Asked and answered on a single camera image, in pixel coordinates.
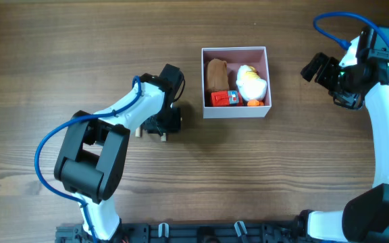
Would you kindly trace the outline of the red toy fire truck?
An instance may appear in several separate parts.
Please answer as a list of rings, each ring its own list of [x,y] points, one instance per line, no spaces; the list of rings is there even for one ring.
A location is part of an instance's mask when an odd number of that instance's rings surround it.
[[[211,93],[212,107],[241,107],[243,101],[236,90],[223,90]]]

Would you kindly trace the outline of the white plush duck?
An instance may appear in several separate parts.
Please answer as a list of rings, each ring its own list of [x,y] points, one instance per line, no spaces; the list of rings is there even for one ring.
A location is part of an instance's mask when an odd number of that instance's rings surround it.
[[[267,81],[261,78],[253,66],[242,65],[238,69],[236,85],[241,97],[249,107],[264,106]]]

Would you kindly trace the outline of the brown plush toy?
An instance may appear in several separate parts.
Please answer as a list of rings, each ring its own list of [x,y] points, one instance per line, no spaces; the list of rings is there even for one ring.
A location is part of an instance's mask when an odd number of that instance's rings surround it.
[[[207,64],[206,92],[213,93],[229,89],[227,62],[221,59],[212,59]]]

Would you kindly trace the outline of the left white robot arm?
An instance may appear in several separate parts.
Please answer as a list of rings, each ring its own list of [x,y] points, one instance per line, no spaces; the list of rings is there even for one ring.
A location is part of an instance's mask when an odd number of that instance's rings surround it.
[[[56,242],[125,242],[113,193],[123,175],[132,132],[144,130],[165,140],[181,129],[173,104],[185,87],[183,73],[167,66],[159,76],[143,74],[117,103],[86,121],[84,111],[71,118],[54,169],[54,177],[79,199],[84,222],[59,227]]]

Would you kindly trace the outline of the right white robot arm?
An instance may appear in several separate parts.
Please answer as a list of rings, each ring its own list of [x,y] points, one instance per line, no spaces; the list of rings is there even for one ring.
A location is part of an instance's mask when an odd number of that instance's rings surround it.
[[[375,175],[372,188],[343,210],[306,211],[300,233],[325,241],[389,242],[389,59],[369,57],[344,66],[318,53],[301,74],[327,88],[341,107],[358,109],[362,100],[373,130]]]

